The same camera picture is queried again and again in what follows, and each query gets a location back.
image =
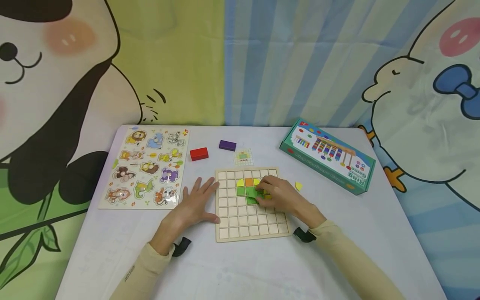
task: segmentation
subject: beige sleeve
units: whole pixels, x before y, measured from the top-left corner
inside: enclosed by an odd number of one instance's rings
[[[152,296],[158,276],[165,270],[172,257],[172,245],[167,256],[158,254],[149,243],[113,292],[110,300],[147,300]]]
[[[388,276],[342,230],[328,220],[309,229],[316,243],[327,252],[360,298],[404,300]]]

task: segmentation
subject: white table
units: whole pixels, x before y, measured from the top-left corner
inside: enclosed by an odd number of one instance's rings
[[[406,299],[446,299],[379,163],[369,191],[354,196],[278,149],[289,128],[186,128],[191,132],[189,150],[206,146],[210,157],[192,162],[188,154],[183,185],[191,187],[198,176],[206,179],[215,169],[234,167],[233,153],[218,148],[221,139],[251,148],[256,166],[278,166],[281,177],[301,182],[301,193],[387,273]],[[376,158],[362,130],[326,130]],[[107,177],[108,172],[100,177],[57,299],[108,299],[169,212],[97,209]],[[215,212],[213,199],[206,209]],[[295,228],[306,229],[292,220]],[[192,244],[172,259],[153,299],[358,299],[325,253],[295,236],[216,243],[214,225],[207,223],[184,236]]]

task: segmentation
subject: orange block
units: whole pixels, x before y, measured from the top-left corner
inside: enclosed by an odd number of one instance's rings
[[[253,186],[253,179],[245,178],[245,186]]]

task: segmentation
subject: blue bow tie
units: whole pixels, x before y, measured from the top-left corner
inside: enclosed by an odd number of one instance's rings
[[[472,73],[463,64],[450,66],[433,81],[433,89],[440,94],[457,94],[462,97],[460,107],[465,117],[480,120],[479,88],[472,85]]]

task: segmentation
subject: person's left hand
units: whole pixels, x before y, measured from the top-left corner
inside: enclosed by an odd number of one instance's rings
[[[220,218],[205,211],[205,205],[212,197],[219,183],[211,177],[202,186],[198,178],[190,193],[183,188],[183,200],[162,220],[150,245],[160,254],[167,255],[173,241],[188,227],[201,221],[220,223]]]

